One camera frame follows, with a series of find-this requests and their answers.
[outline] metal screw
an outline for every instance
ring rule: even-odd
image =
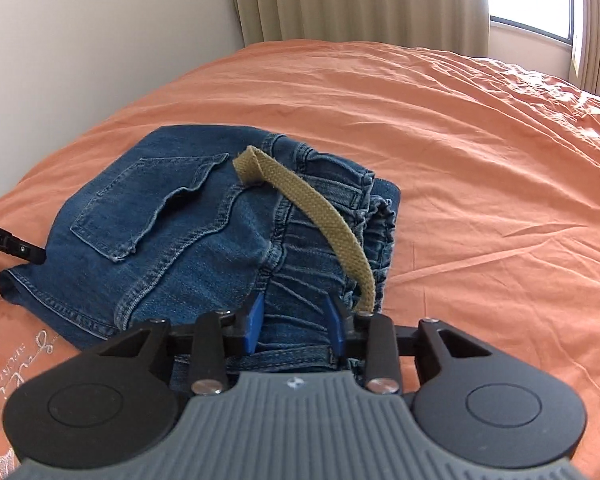
[[[400,389],[400,385],[388,377],[371,379],[366,384],[366,389],[378,395],[394,394]]]
[[[200,379],[191,385],[191,391],[196,395],[217,395],[224,391],[224,386],[215,379]]]

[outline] orange duvet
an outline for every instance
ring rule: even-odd
[[[346,156],[402,190],[384,300],[446,320],[573,386],[575,465],[600,479],[600,99],[492,60],[372,43],[246,48],[124,108],[0,199],[44,245],[63,202],[164,124],[248,124]],[[0,254],[0,270],[16,264]],[[0,413],[74,350],[0,299]],[[410,363],[407,386],[416,388]],[[15,466],[0,428],[0,478]]]

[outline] white wall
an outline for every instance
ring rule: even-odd
[[[489,57],[566,80],[571,45],[523,28],[491,22]]]
[[[118,108],[242,46],[232,0],[0,0],[0,195]]]

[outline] window frame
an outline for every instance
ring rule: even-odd
[[[511,27],[522,28],[523,30],[529,30],[536,34],[541,34],[542,36],[546,36],[548,38],[552,38],[552,40],[561,41],[562,43],[573,46],[573,15],[574,15],[574,0],[569,0],[569,37],[565,38],[563,36],[558,36],[558,34],[553,34],[547,30],[543,30],[542,28],[532,27],[531,25],[527,25],[526,23],[516,22],[514,20],[508,20],[507,18],[501,18],[500,16],[489,16],[490,21],[496,23],[503,23],[504,25],[510,25]]]

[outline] gray ribbed plate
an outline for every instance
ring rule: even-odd
[[[582,480],[568,460],[528,470],[465,462],[432,443],[405,402],[363,390],[350,372],[244,372],[195,397],[158,446],[103,469],[25,462],[10,480]]]

